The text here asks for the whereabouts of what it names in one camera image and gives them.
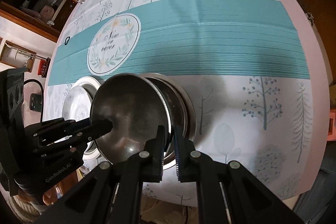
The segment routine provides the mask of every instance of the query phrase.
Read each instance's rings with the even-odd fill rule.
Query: tree print
[[[225,156],[224,163],[235,160],[242,152],[240,147],[233,149],[235,146],[235,134],[227,123],[221,123],[216,127],[213,134],[213,142],[217,152]]]
[[[125,10],[134,8],[133,5],[131,5],[132,2],[134,2],[135,0],[127,0],[126,4],[125,4]]]
[[[283,183],[280,184],[279,189],[276,191],[276,195],[281,200],[292,198],[295,195],[296,187],[300,182],[301,174],[293,174],[289,176]]]
[[[149,196],[151,198],[157,198],[157,196],[154,194],[153,190],[149,188],[149,184],[147,183],[145,186],[142,187],[142,193],[146,196]]]
[[[52,89],[50,89],[50,95],[47,96],[48,102],[45,103],[46,105],[49,106],[47,108],[48,114],[47,116],[44,116],[45,120],[62,117],[62,110],[65,98],[67,97],[72,86],[73,84],[62,84],[52,86]]]
[[[180,201],[180,205],[182,205],[182,202],[185,201],[185,200],[191,200],[193,198],[183,198],[183,195],[178,195],[178,194],[174,194],[174,195],[177,195],[181,198],[181,201]]]
[[[276,98],[280,94],[280,88],[274,86],[276,82],[276,79],[268,76],[253,76],[249,79],[250,87],[243,87],[243,90],[247,91],[249,95],[256,97],[253,100],[246,100],[244,105],[248,108],[242,109],[243,116],[256,117],[263,123],[264,130],[272,120],[282,115],[282,105]]]
[[[202,128],[207,126],[209,122],[204,122],[204,116],[210,114],[213,111],[213,108],[205,109],[204,102],[209,99],[211,94],[213,93],[213,89],[206,95],[201,95],[201,120],[199,121],[199,134],[202,135]]]
[[[103,4],[102,9],[98,12],[95,21],[101,22],[103,17],[108,17],[111,13],[111,8],[113,7],[112,0],[108,0]]]
[[[77,16],[76,20],[75,20],[75,24],[76,26],[78,25],[78,23],[83,19],[83,16],[85,14],[85,10],[81,10],[81,12],[79,13],[79,15]]]
[[[298,151],[297,163],[300,162],[302,150],[310,141],[312,133],[311,107],[305,85],[299,84],[297,98],[292,112],[293,119],[293,151]]]
[[[256,156],[250,161],[249,170],[258,180],[267,185],[280,177],[285,159],[282,150],[270,144],[257,151]]]

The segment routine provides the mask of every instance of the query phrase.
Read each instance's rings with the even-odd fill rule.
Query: teal table runner
[[[297,31],[279,1],[160,0],[129,9],[127,14],[136,15],[141,23],[137,44],[105,79],[122,72],[309,79]],[[72,83],[90,74],[87,56],[91,42],[114,17],[58,47],[49,85]],[[126,40],[120,43],[123,47]],[[104,40],[92,47],[98,52],[105,48],[104,61],[117,50],[108,48]]]

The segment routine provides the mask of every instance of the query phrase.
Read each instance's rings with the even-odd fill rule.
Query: metal pot
[[[90,119],[113,123],[111,132],[95,141],[112,164],[142,151],[145,142],[155,138],[158,125],[165,127],[168,148],[172,128],[169,106],[158,88],[139,75],[123,73],[106,80],[92,101]]]
[[[158,73],[144,73],[141,76],[155,84],[166,98],[171,111],[172,126],[181,126],[183,137],[193,141],[196,135],[196,114],[193,103],[183,87],[168,76]],[[164,170],[175,165],[173,136],[164,155],[163,164]]]

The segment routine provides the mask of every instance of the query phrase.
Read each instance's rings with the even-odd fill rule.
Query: tablecloth
[[[162,73],[194,104],[198,150],[221,162],[237,159],[279,198],[290,198],[316,175],[304,176],[316,133],[301,43],[278,0],[86,0],[53,55],[44,119],[61,117],[82,76]],[[143,192],[197,205],[195,184],[180,184],[174,167]]]

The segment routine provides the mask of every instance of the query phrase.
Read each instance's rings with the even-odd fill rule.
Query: white plate
[[[90,94],[91,98],[96,95],[98,88],[100,87],[100,83],[98,80],[91,76],[85,76],[77,80],[76,83],[73,84],[72,87],[74,86],[81,86],[85,88],[85,90]]]
[[[100,87],[100,83],[98,82],[98,80],[96,80],[95,78],[91,76],[85,76],[85,77],[78,79],[76,83],[73,84],[72,87],[75,87],[75,86],[81,86],[82,88],[84,88],[89,93],[91,98],[93,99],[93,97],[97,93],[98,88]],[[93,144],[93,141],[88,143],[88,149],[84,152],[83,160],[94,160],[100,156],[100,152],[98,151],[97,148],[95,148],[94,150],[89,150],[92,144]]]
[[[92,98],[85,88],[74,86],[65,98],[62,117],[76,122],[90,117]]]

